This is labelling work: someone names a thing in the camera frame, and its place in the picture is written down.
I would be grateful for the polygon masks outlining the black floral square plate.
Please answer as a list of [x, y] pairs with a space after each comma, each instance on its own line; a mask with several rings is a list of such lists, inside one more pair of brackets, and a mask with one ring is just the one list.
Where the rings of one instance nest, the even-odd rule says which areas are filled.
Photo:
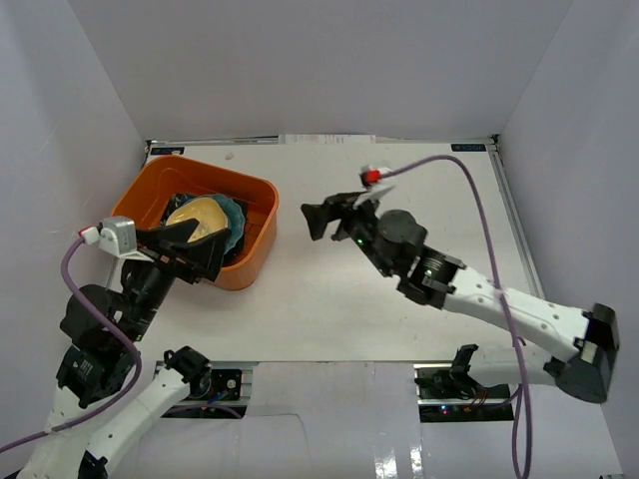
[[160, 218], [160, 222], [159, 225], [161, 227], [164, 227], [167, 224], [168, 218], [169, 216], [178, 208], [180, 208], [187, 200], [189, 200], [191, 197], [188, 194], [173, 194], [171, 195], [170, 199], [168, 200], [161, 218]]

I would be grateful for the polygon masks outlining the yellow panda square dish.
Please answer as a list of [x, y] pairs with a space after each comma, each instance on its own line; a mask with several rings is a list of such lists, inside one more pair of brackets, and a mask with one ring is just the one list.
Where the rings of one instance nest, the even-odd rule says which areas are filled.
[[167, 226], [183, 222], [188, 219], [196, 219], [199, 222], [227, 221], [229, 220], [218, 202], [209, 197], [197, 197], [175, 210], [168, 218]]

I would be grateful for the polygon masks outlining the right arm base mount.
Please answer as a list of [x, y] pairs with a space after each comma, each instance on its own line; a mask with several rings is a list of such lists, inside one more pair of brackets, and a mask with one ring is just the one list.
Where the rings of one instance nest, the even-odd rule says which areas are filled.
[[514, 392], [508, 384], [485, 388], [472, 379], [455, 381], [447, 362], [418, 363], [413, 369], [421, 424], [514, 420]]

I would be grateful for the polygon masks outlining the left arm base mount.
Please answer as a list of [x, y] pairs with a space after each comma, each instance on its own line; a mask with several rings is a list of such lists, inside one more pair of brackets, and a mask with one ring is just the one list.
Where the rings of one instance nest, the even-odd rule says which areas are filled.
[[200, 389], [171, 406], [162, 418], [242, 419], [252, 393], [253, 374], [248, 369], [213, 369]]

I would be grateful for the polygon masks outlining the teal scalloped round plate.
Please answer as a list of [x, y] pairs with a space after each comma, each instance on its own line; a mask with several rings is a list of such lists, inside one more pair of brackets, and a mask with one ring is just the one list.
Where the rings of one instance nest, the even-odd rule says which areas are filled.
[[222, 194], [188, 196], [170, 214], [170, 222], [180, 223], [196, 219], [199, 225], [189, 238], [189, 242], [202, 240], [222, 230], [230, 231], [226, 240], [224, 254], [233, 256], [244, 245], [247, 218], [243, 207], [228, 196]]

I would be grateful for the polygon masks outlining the yellow and black square plate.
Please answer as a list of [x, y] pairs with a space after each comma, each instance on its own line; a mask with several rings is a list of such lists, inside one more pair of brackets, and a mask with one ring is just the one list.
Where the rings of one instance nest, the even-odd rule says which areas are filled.
[[224, 256], [224, 266], [231, 266], [238, 263], [246, 256], [250, 249], [250, 235], [253, 233], [250, 209], [251, 204], [239, 199], [230, 199], [227, 217], [229, 228], [232, 232], [231, 239], [227, 244], [227, 251]]

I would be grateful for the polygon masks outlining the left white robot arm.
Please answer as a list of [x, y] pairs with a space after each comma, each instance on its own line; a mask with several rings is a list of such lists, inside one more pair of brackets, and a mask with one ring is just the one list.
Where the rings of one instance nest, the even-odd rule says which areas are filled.
[[[79, 231], [61, 263], [72, 295], [60, 328], [71, 345], [56, 373], [45, 429], [33, 436], [35, 449], [18, 477], [106, 478], [129, 444], [177, 402], [209, 391], [210, 360], [184, 346], [166, 351], [163, 368], [147, 388], [115, 417], [106, 415], [139, 380], [136, 344], [174, 282], [197, 283], [220, 272], [232, 233], [221, 228], [194, 239], [200, 225], [189, 219], [139, 230], [126, 217], [108, 217]], [[89, 244], [123, 260], [121, 291], [73, 281], [70, 260]]]

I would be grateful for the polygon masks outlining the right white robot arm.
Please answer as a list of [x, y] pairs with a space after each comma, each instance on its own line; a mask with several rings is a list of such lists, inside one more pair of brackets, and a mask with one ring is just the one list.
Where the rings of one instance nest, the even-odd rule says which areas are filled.
[[470, 399], [497, 385], [527, 381], [555, 386], [584, 402], [607, 401], [620, 349], [611, 307], [596, 303], [585, 310], [513, 288], [499, 290], [460, 259], [427, 246], [427, 231], [412, 214], [379, 215], [377, 207], [363, 194], [342, 193], [319, 205], [303, 204], [301, 211], [312, 240], [337, 222], [332, 239], [352, 240], [382, 276], [397, 276], [397, 289], [408, 300], [515, 330], [512, 346], [462, 345], [449, 365], [420, 370], [414, 379], [420, 389], [435, 397]]

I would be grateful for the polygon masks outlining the clear glass plate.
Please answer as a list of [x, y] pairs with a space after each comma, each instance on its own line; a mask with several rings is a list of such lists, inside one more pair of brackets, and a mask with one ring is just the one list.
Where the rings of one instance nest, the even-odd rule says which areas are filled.
[[227, 228], [227, 225], [227, 221], [213, 221], [212, 223], [201, 221], [191, 234], [189, 242], [202, 240], [210, 235], [223, 231]]

